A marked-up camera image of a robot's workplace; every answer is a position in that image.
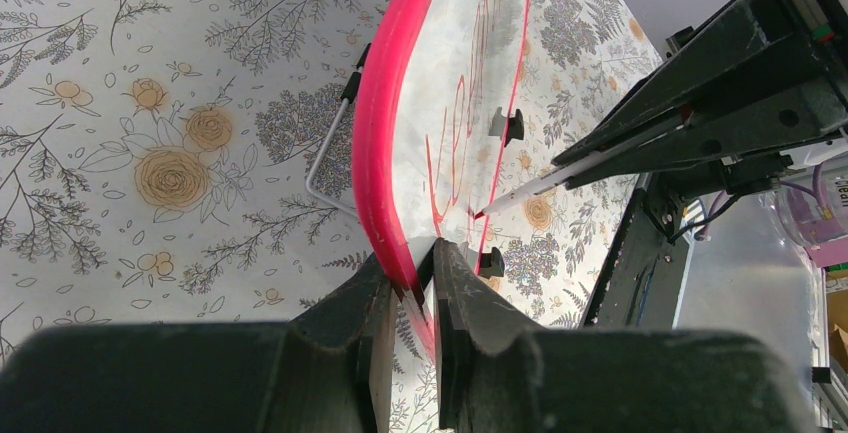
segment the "floral pattern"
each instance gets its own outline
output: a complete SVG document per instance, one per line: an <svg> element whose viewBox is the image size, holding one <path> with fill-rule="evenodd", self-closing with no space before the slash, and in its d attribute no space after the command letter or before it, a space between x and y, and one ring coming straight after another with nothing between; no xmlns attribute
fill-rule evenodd
<svg viewBox="0 0 848 433"><path fill-rule="evenodd" d="M389 1L0 0L0 366L47 327L292 318L359 268L360 226L304 179ZM659 61L622 0L532 0L522 57L526 138L498 193L548 171ZM348 111L315 177L335 197ZM576 326L632 182L493 218L507 271L486 283ZM435 431L435 367L402 311L396 326L391 431Z"/></svg>

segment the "table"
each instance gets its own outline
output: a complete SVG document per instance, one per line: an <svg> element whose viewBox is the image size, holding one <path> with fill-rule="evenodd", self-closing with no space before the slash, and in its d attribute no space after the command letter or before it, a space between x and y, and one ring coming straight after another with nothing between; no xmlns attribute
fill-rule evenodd
<svg viewBox="0 0 848 433"><path fill-rule="evenodd" d="M33 331L292 318L371 249L305 194L388 0L0 0L0 362ZM543 171L658 58L621 0L532 0L497 191ZM316 184L350 194L347 116ZM489 284L574 326L630 179L493 218ZM398 320L392 430L433 431L435 368Z"/></svg>

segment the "marker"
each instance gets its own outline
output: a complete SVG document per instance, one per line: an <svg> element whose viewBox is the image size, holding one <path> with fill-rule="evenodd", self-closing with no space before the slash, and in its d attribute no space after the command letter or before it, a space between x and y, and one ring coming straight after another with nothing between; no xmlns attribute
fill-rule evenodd
<svg viewBox="0 0 848 433"><path fill-rule="evenodd" d="M657 138L657 135L664 134L668 132L669 129L679 127L680 119L677 117L672 117L666 121L659 123L658 125L650 128L640 134L632 138L628 138L621 143L613 146L604 151L593 151L588 155L580 158L574 163L566 166L561 166L554 171L548 172L538 178L534 178L527 183L519 186L518 188L510 191L509 193L501 196L500 198L495 199L489 206L480 210L479 213L474 215L474 219L480 219L486 215L491 215L492 213L496 213L499 211L503 211L511 206L515 206L528 198L532 198L536 195L541 195L542 193L556 188L560 185L568 185L568 179L583 173L590 168L594 168L605 161L608 161L610 158L614 156L618 156L623 153L625 150L629 150L630 148L640 146L647 141L654 140Z"/></svg>

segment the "clear plastic container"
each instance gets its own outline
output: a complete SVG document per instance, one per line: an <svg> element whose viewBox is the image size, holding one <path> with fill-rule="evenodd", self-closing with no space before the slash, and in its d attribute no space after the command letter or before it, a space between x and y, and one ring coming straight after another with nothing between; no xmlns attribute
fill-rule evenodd
<svg viewBox="0 0 848 433"><path fill-rule="evenodd" d="M784 185L774 195L774 210L787 236L814 246L848 236L848 175L826 173L816 199L813 188Z"/></svg>

